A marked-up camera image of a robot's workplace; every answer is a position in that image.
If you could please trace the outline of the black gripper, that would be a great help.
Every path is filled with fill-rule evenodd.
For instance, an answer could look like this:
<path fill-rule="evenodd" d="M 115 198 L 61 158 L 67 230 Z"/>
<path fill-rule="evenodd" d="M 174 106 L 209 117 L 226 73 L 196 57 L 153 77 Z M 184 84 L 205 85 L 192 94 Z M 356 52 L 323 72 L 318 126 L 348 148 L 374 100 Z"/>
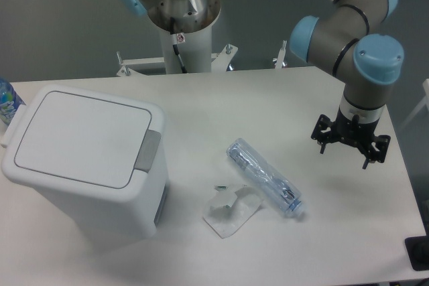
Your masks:
<path fill-rule="evenodd" d="M 383 108 L 359 109 L 351 104 L 340 104 L 335 121 L 321 114 L 311 134 L 311 139 L 320 145 L 320 154 L 331 143 L 342 143 L 362 149 L 365 156 L 362 168 L 370 163 L 383 163 L 391 141 L 389 135 L 374 135 Z"/>

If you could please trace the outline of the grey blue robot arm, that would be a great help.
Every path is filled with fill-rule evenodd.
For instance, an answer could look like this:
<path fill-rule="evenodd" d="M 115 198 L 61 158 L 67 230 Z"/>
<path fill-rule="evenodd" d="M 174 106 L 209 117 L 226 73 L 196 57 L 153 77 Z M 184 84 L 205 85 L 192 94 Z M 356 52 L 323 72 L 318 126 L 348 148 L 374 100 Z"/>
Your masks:
<path fill-rule="evenodd" d="M 335 12 L 326 19 L 302 18 L 290 36 L 290 51 L 344 83 L 335 120 L 320 115 L 311 138 L 322 151 L 329 143 L 354 147 L 363 167 L 383 163 L 391 137 L 375 135 L 404 61 L 393 37 L 375 33 L 398 0 L 331 0 Z"/>

